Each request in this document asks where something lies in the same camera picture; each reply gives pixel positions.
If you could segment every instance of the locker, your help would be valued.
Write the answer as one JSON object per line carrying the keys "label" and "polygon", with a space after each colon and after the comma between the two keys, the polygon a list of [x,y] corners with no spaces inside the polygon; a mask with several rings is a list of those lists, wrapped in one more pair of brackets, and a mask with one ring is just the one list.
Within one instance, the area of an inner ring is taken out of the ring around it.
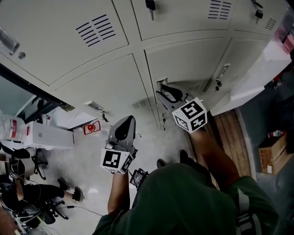
{"label": "locker", "polygon": [[[222,97],[224,97],[258,59],[267,41],[257,39],[232,38],[230,44],[219,63],[211,83],[206,92],[200,96],[204,106],[211,109]],[[216,91],[217,77],[222,83],[219,91]]]}
{"label": "locker", "polygon": [[168,83],[177,82],[193,95],[210,79],[227,42],[224,38],[198,39],[172,43],[146,50],[153,87],[156,82],[168,78]]}
{"label": "locker", "polygon": [[138,131],[156,125],[133,55],[97,67],[57,89],[57,93],[96,115],[104,111],[112,124],[133,115]]}
{"label": "locker", "polygon": [[46,85],[128,44],[111,0],[5,0],[0,26],[20,44],[2,53]]}
{"label": "locker", "polygon": [[[287,2],[283,0],[257,0],[263,6],[258,7],[252,1],[239,0],[233,15],[236,31],[273,35],[279,28],[287,10]],[[256,11],[263,12],[263,18],[257,21]]]}
{"label": "locker", "polygon": [[227,30],[236,0],[155,0],[151,19],[144,0],[132,0],[142,40],[196,30]]}

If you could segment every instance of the green shirt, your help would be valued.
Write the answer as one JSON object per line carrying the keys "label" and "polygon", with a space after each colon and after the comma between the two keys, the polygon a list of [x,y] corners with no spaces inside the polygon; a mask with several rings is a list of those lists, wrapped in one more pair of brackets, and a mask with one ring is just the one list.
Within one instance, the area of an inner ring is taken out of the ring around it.
{"label": "green shirt", "polygon": [[259,218],[262,233],[273,234],[278,215],[251,177],[241,177],[225,194],[192,167],[176,163],[147,176],[132,209],[103,216],[93,235],[234,235],[238,188],[249,196],[249,211]]}

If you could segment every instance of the person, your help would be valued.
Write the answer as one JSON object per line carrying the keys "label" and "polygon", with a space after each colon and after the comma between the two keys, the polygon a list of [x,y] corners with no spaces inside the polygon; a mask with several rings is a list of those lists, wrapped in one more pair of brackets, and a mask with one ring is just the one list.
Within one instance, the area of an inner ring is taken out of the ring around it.
{"label": "person", "polygon": [[38,202],[47,201],[55,197],[64,198],[65,200],[82,201],[83,192],[79,187],[75,187],[74,193],[67,192],[70,190],[68,184],[63,178],[58,179],[60,187],[53,185],[28,184],[24,185],[18,175],[15,175],[15,187],[3,191],[1,200],[14,212],[21,212],[27,206]]}
{"label": "person", "polygon": [[253,225],[256,232],[247,234],[274,234],[279,218],[265,192],[251,177],[239,176],[234,162],[205,131],[195,131],[191,140],[220,190],[206,168],[181,151],[180,163],[158,161],[159,168],[142,182],[130,209],[128,174],[115,173],[108,215],[93,234],[235,235]]}

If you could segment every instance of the tiled floor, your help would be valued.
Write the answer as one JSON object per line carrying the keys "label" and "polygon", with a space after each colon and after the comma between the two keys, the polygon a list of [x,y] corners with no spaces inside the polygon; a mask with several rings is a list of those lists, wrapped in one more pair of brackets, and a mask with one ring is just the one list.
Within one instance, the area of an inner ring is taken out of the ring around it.
{"label": "tiled floor", "polygon": [[[112,175],[100,168],[100,153],[101,149],[105,147],[107,137],[106,130],[101,131],[97,136],[85,136],[81,130],[76,130],[74,132],[75,148],[65,151],[43,151],[44,157],[49,163],[44,169],[47,179],[43,181],[38,175],[32,176],[31,179],[40,184],[58,185],[57,179],[62,176],[71,187],[74,188],[77,185],[83,190],[85,200],[78,206],[99,214],[106,214]],[[158,158],[167,162],[176,162],[178,161],[178,151],[181,149],[185,149],[190,156],[192,154],[187,133],[177,126],[164,132],[145,133],[141,135],[141,138],[136,135],[134,146],[138,149],[138,153],[129,168],[131,172],[138,168],[149,172],[155,170]],[[135,195],[136,189],[131,185],[131,204]],[[99,216],[80,208],[65,208],[61,211],[69,217],[69,220],[59,217],[54,224],[49,225],[60,235],[91,234],[100,219]],[[57,234],[54,230],[50,229],[49,231],[52,234]]]}

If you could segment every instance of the black shoe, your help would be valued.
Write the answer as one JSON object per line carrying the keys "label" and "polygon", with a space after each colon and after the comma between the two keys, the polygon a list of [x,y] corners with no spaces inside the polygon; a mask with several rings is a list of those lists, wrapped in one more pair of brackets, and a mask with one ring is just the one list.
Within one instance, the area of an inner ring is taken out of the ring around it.
{"label": "black shoe", "polygon": [[68,185],[68,183],[65,181],[64,178],[60,177],[58,180],[58,183],[59,183],[59,187],[64,190],[64,191],[68,191],[70,190],[70,187]]}
{"label": "black shoe", "polygon": [[180,162],[183,162],[185,159],[189,158],[188,157],[188,154],[185,150],[181,150],[179,152],[179,159],[180,159]]}
{"label": "black shoe", "polygon": [[157,168],[161,168],[161,167],[165,167],[166,163],[164,160],[162,160],[161,158],[157,160]]}
{"label": "black shoe", "polygon": [[83,196],[82,190],[79,187],[75,187],[74,193],[73,193],[73,199],[75,201],[82,202],[83,198],[84,198],[84,196]]}

